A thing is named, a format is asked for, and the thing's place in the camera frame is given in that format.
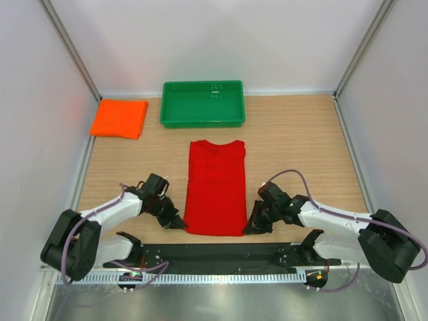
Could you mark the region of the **red t shirt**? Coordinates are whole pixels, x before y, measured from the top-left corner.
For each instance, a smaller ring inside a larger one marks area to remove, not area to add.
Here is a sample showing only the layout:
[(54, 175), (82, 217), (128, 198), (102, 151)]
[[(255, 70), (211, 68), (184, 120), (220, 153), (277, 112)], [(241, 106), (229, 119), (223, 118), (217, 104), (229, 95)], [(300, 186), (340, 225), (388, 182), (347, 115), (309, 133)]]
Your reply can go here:
[(190, 144), (186, 231), (196, 235), (241, 237), (247, 224), (245, 143), (235, 140)]

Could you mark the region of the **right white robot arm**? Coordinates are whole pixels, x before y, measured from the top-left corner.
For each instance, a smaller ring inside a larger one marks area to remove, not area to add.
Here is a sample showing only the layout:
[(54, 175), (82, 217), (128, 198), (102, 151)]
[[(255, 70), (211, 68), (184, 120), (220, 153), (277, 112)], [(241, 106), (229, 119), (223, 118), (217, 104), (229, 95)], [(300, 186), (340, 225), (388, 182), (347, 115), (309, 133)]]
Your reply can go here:
[(273, 182), (262, 185), (257, 193), (260, 198), (243, 234), (270, 233), (277, 221), (307, 227), (311, 232), (294, 256), (310, 265), (331, 259), (350, 261), (368, 265), (378, 276), (398, 284), (421, 251), (421, 244), (388, 211), (339, 210), (308, 196), (290, 197)]

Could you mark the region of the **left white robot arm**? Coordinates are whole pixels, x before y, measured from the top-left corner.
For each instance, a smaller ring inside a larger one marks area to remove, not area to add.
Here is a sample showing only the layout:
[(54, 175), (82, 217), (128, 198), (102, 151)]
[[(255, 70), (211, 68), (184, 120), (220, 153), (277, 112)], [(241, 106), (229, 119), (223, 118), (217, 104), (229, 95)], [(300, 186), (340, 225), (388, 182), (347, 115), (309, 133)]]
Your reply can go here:
[(66, 283), (80, 281), (100, 265), (139, 268), (144, 257), (141, 240), (123, 231), (110, 239), (102, 235), (144, 213), (165, 229), (186, 229), (167, 196), (168, 187), (166, 179), (152, 173), (135, 186), (122, 185), (119, 196), (103, 205), (63, 211), (41, 251), (41, 261), (59, 271)]

